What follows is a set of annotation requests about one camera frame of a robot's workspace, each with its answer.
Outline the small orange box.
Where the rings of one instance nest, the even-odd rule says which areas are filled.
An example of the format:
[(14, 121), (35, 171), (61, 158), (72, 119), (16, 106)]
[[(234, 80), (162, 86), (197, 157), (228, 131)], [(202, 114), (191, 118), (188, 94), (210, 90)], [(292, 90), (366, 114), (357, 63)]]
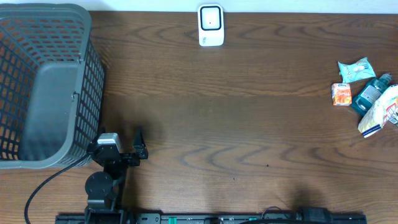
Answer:
[(352, 104), (350, 84), (349, 83), (332, 84), (331, 99), (334, 106), (349, 106), (350, 104)]

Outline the teal Listerine mouthwash bottle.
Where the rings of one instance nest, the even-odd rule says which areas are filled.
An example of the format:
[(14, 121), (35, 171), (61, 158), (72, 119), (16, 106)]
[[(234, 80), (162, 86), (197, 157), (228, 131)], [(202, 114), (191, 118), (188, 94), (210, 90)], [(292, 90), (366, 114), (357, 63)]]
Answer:
[(364, 89), (354, 97), (351, 107), (359, 115), (364, 116), (376, 102), (376, 100), (387, 90), (392, 81), (390, 73), (383, 74), (380, 78), (373, 78), (367, 82)]

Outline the teal wet wipes packet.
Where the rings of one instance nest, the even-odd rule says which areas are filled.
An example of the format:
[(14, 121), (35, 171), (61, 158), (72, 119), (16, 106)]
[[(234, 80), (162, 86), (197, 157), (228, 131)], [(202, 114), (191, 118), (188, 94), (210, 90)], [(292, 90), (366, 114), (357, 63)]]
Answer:
[(343, 83), (353, 83), (376, 77), (376, 73), (367, 57), (362, 58), (351, 65), (338, 62), (338, 68), (340, 70)]

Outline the cream snack bag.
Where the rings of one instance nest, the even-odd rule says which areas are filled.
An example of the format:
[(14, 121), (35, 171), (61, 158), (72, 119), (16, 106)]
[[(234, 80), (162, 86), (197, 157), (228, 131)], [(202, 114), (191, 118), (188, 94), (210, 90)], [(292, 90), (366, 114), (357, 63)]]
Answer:
[(391, 85), (376, 100), (358, 124), (358, 131), (367, 138), (380, 131), (387, 122), (397, 126), (397, 84)]

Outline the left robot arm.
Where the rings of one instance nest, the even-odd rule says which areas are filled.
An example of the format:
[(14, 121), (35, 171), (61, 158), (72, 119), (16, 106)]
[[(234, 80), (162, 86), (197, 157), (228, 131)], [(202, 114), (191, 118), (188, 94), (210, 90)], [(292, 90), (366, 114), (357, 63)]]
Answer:
[(88, 145), (87, 153), (103, 170), (90, 175), (85, 183), (88, 195), (85, 223), (135, 223), (132, 212), (122, 207), (127, 170), (139, 166), (149, 153), (142, 129), (138, 128), (132, 144), (134, 152), (121, 152), (117, 133), (101, 130)]

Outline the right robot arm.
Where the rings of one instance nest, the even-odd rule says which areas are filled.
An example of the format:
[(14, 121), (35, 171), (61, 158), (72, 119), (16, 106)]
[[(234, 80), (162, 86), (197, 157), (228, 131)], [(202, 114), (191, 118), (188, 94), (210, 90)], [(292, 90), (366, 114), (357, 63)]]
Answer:
[(297, 212), (297, 219), (304, 222), (332, 223), (331, 213), (325, 208), (308, 207)]

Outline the white barcode scanner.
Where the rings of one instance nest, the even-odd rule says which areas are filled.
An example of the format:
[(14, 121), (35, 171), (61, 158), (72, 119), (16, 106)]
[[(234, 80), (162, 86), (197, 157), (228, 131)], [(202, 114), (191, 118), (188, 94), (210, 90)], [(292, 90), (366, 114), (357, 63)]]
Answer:
[(224, 43), (224, 15), (219, 4), (202, 4), (198, 8), (198, 42), (202, 47)]

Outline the grey plastic mesh basket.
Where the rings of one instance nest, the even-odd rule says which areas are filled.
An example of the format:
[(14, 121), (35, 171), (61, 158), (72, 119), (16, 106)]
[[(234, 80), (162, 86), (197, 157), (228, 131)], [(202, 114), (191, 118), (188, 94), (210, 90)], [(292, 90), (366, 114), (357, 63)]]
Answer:
[(104, 69), (76, 4), (1, 5), (1, 168), (85, 166)]

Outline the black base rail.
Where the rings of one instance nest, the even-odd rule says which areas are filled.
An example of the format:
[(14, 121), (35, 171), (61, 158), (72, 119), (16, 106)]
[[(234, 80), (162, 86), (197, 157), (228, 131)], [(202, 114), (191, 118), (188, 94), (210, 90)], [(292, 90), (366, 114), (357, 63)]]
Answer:
[(158, 213), (59, 215), (55, 224), (126, 223), (126, 224), (239, 224), (239, 223), (329, 223), (367, 224), (365, 215), (322, 214), (311, 218), (301, 213), (266, 213), (264, 215), (160, 215)]

